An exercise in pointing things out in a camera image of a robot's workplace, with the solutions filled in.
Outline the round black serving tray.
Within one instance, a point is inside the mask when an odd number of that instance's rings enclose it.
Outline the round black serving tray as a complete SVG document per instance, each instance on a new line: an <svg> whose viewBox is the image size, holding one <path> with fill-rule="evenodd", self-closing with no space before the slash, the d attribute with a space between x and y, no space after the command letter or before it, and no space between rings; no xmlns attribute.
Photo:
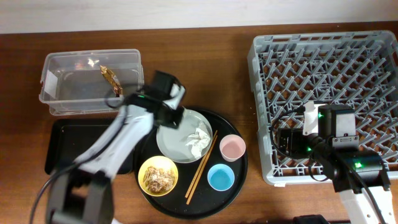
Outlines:
<svg viewBox="0 0 398 224"><path fill-rule="evenodd" d="M235 126L214 111L199 107L193 107L192 110L201 113L210 122L212 129L218 132L218 138L190 203L186 204L185 194L198 169L199 161L189 164L176 164L179 174L178 181L174 189L167 195L154 197L143 193L146 200L158 211L171 217L189 220L209 217L226 208L240 193L248 171L247 153L244 153L234 162L228 162L222 158L219 149L223 137L229 134L240 135ZM208 171L217 164L226 164L234 172L234 183L226 191L220 192L213 189L207 181Z"/></svg>

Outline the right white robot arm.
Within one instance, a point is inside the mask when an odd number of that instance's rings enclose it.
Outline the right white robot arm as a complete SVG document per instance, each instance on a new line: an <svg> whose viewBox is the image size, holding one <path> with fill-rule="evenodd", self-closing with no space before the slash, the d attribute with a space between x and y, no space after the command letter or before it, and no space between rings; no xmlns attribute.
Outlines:
<svg viewBox="0 0 398 224"><path fill-rule="evenodd" d="M270 140L283 156L323 167L351 223L396 223L384 162L377 152L359 148L350 106L309 101L283 112L271 124Z"/></svg>

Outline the white tissue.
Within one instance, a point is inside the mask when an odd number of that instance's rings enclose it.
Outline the white tissue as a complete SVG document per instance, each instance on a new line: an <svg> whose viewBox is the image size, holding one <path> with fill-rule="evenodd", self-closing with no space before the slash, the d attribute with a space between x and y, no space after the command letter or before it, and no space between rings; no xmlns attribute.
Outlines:
<svg viewBox="0 0 398 224"><path fill-rule="evenodd" d="M195 128L195 132L187 137L186 146L190 149L194 158L199 159L204 150L211 141L211 136L206 128L206 124L202 121L199 122Z"/></svg>

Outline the food scraps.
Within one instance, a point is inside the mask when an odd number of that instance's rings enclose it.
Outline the food scraps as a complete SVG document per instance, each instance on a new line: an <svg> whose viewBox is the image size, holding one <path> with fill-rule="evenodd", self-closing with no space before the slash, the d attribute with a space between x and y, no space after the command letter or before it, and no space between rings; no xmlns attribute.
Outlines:
<svg viewBox="0 0 398 224"><path fill-rule="evenodd" d="M145 188L153 194L162 194L169 191L176 181L172 169L149 166L145 171L143 182Z"/></svg>

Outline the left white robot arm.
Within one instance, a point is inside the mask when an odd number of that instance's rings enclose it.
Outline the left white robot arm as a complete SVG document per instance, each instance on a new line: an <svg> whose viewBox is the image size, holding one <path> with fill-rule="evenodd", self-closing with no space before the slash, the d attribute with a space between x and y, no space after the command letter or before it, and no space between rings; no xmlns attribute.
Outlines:
<svg viewBox="0 0 398 224"><path fill-rule="evenodd" d="M155 126L177 128L185 90L159 96L133 93L124 98L107 130L71 165L56 170L39 190L29 215L33 223L44 192L46 223L114 223L112 183L137 143Z"/></svg>

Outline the clear plastic waste bin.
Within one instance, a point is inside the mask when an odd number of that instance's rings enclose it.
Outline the clear plastic waste bin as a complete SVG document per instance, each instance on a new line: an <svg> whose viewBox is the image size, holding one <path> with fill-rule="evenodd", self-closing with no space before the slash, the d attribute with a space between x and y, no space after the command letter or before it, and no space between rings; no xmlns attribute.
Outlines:
<svg viewBox="0 0 398 224"><path fill-rule="evenodd" d="M57 52L45 58L39 100L54 116L110 113L106 105L121 102L101 74L100 66L115 73L126 96L144 84L141 54L137 49Z"/></svg>

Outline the blue cup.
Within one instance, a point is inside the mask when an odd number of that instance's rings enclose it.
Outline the blue cup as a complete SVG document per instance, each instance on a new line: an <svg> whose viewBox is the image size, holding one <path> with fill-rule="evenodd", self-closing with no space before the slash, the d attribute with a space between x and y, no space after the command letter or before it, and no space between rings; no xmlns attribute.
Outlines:
<svg viewBox="0 0 398 224"><path fill-rule="evenodd" d="M229 190L234 184L234 172L226 164L216 164L212 166L207 174L209 185L216 191Z"/></svg>

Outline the gold snack wrapper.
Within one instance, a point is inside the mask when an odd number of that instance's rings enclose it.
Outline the gold snack wrapper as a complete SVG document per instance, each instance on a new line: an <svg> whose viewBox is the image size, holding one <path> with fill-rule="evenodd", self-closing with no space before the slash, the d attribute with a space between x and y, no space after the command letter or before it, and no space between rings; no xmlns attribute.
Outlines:
<svg viewBox="0 0 398 224"><path fill-rule="evenodd" d="M100 71L104 79L111 85L112 90L116 96L120 96L123 94L123 88L115 75L115 73L110 70L108 67L100 65Z"/></svg>

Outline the yellow bowl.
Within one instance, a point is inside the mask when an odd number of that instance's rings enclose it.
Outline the yellow bowl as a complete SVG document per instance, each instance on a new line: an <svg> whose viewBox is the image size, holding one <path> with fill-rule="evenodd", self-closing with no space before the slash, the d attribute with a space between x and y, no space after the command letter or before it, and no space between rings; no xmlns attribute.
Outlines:
<svg viewBox="0 0 398 224"><path fill-rule="evenodd" d="M144 182L143 182L143 178L144 178L145 171L147 170L147 168L149 166L154 166L154 167L164 168L164 169L172 169L174 171L174 173L175 173L175 176L176 176L176 181L174 183L174 186L169 191L164 192L162 194L153 194L150 191L148 191L145 188L145 185L144 185ZM161 196L164 196L164 195L167 195L168 193L170 193L175 188L175 186L177 185L177 182L178 182L178 169L177 169L177 166L175 165L175 163L172 160L170 160L169 158L164 157L164 156L153 156L153 157L150 157L149 159L147 159L140 166L140 169L139 169L139 172L138 172L138 175L137 175L137 181L139 183L140 188L146 194L148 194L150 196L153 196L153 197L161 197Z"/></svg>

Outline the grey dishwasher rack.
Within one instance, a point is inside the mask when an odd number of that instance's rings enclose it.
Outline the grey dishwasher rack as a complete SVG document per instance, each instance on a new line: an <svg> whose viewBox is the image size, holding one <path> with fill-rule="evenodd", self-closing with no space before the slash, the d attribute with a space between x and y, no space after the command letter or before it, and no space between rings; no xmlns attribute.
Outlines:
<svg viewBox="0 0 398 224"><path fill-rule="evenodd" d="M356 113L361 149L376 151L397 178L397 38L389 30L260 35L248 56L262 177L273 186L315 184L322 166L280 155L269 137L301 128L294 109L308 101L346 104Z"/></svg>

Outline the pink cup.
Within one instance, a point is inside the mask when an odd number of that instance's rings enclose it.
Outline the pink cup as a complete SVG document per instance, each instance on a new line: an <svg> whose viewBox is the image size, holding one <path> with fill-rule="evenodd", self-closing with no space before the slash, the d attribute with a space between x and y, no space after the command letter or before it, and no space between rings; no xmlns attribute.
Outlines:
<svg viewBox="0 0 398 224"><path fill-rule="evenodd" d="M226 135L220 141L220 152L224 160L234 162L246 152L246 143L241 136L235 134Z"/></svg>

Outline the black rectangular tray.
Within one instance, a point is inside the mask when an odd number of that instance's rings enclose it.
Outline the black rectangular tray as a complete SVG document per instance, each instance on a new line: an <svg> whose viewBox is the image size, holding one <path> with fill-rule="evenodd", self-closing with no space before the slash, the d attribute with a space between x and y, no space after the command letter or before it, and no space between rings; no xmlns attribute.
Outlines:
<svg viewBox="0 0 398 224"><path fill-rule="evenodd" d="M69 166L89 149L113 122L112 119L59 119L54 122L44 171Z"/></svg>

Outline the grey round plate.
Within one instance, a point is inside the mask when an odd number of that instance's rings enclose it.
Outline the grey round plate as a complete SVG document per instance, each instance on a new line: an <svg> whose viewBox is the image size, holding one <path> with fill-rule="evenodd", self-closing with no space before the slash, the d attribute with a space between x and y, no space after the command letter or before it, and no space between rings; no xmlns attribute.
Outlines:
<svg viewBox="0 0 398 224"><path fill-rule="evenodd" d="M186 146L187 137L195 132L199 122L206 124L206 128L211 136L209 145L202 150L201 159L210 149L213 140L213 130L210 122L199 112L185 109L182 121L178 129L160 126L156 134L156 141L159 150L165 156L174 162L191 163L199 159L194 158L188 146Z"/></svg>

